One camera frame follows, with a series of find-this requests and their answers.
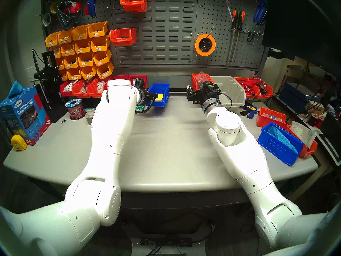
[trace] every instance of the screwdriver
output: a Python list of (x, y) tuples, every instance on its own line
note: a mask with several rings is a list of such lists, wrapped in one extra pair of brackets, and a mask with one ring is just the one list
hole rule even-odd
[(230, 49), (228, 51), (228, 64), (229, 64), (230, 58), (231, 58), (232, 47), (233, 47), (233, 40), (234, 40), (235, 32), (236, 32), (236, 29), (237, 29), (237, 21), (238, 21), (238, 10), (234, 9), (233, 13), (232, 13), (232, 25), (231, 25), (232, 37), (231, 37), (231, 42), (230, 42)]
[(237, 41), (236, 41), (235, 49), (234, 49), (234, 52), (233, 52), (231, 64), (232, 64), (233, 59), (234, 59), (234, 56), (235, 56), (235, 54), (236, 54), (236, 48), (237, 48), (238, 38), (239, 38), (240, 31), (241, 31), (242, 28), (243, 28), (244, 18), (245, 18), (245, 11), (241, 11), (241, 12), (240, 12), (240, 15), (239, 15), (239, 17), (238, 17), (238, 24), (237, 24), (237, 30), (238, 30)]

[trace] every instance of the gray table surface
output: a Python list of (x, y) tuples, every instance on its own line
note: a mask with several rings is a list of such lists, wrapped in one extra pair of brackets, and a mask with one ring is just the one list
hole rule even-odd
[[(256, 107), (265, 105), (254, 103)], [(232, 108), (239, 113), (241, 109)], [(69, 113), (52, 124), (35, 146), (8, 154), (4, 165), (30, 177), (69, 185), (84, 169), (91, 149), (91, 128), (86, 118), (72, 121)], [(256, 116), (241, 116), (258, 139), (261, 128)], [(153, 107), (135, 115), (133, 130), (125, 145), (119, 169), (123, 191), (184, 192), (238, 188), (208, 138), (209, 125), (197, 104), (186, 97), (170, 97), (166, 107)], [(275, 182), (317, 169), (309, 156), (293, 166), (281, 162), (266, 149), (270, 174)], [(245, 152), (245, 157), (252, 157)]]

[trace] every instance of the cable bundle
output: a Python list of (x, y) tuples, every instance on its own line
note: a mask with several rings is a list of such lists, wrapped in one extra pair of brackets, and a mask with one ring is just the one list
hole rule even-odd
[(85, 110), (83, 108), (81, 99), (72, 99), (65, 104), (68, 112), (70, 113), (71, 120), (78, 120), (85, 116)]

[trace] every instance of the orange tape roll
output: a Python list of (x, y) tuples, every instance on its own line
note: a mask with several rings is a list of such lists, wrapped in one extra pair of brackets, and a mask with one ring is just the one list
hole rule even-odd
[(197, 55), (207, 57), (213, 53), (216, 48), (214, 37), (208, 34), (201, 35), (197, 38), (194, 44), (194, 50)]

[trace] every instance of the gray pegboard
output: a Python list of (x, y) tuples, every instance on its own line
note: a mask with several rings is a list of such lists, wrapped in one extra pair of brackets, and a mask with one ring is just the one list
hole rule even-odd
[[(86, 0), (74, 1), (86, 4)], [(231, 11), (234, 8), (245, 11), (243, 30), (262, 34), (264, 26), (252, 22), (257, 5), (257, 0), (230, 1)], [(82, 25), (108, 21), (108, 30), (137, 28), (137, 41), (132, 46), (115, 47), (110, 43), (111, 60), (117, 67), (191, 64), (195, 67), (257, 70), (261, 62), (263, 36), (255, 35), (252, 42), (247, 42), (248, 35), (240, 33), (238, 42), (236, 36), (234, 40), (234, 44), (237, 43), (234, 61), (227, 66), (232, 31), (229, 30), (231, 18), (224, 0), (148, 0), (145, 13), (125, 12), (120, 0), (97, 0), (96, 11), (95, 18), (84, 16)], [(215, 51), (206, 58), (197, 56), (194, 51), (197, 34), (209, 33), (213, 26)], [(59, 30), (61, 27), (56, 20), (47, 28), (48, 34)]]
[[(231, 17), (228, 13), (228, 8), (224, 0), (198, 0), (197, 11), (197, 25), (195, 35), (202, 35), (209, 33), (214, 26), (212, 36), (216, 41), (215, 51), (208, 57), (197, 56), (193, 54), (193, 58), (200, 65), (227, 65), (228, 50), (232, 37), (232, 30), (229, 29), (231, 25)], [(245, 19), (243, 23), (243, 30), (258, 31), (260, 34), (264, 32), (264, 26), (256, 26), (252, 22), (253, 15), (257, 9), (257, 0), (231, 0), (231, 12), (236, 8), (239, 12), (245, 11)], [(232, 47), (231, 60), (234, 46), (237, 42), (236, 54), (233, 63), (229, 65), (232, 67), (254, 68), (257, 69), (262, 58), (264, 46), (261, 45), (263, 40), (262, 35), (255, 35), (251, 42), (247, 42), (248, 35), (244, 33), (239, 34), (237, 42), (237, 33), (234, 37), (234, 44)]]
[(117, 47), (120, 64), (188, 64), (192, 61), (197, 0), (148, 0), (146, 13), (125, 12), (111, 0), (115, 29), (136, 27), (136, 43)]

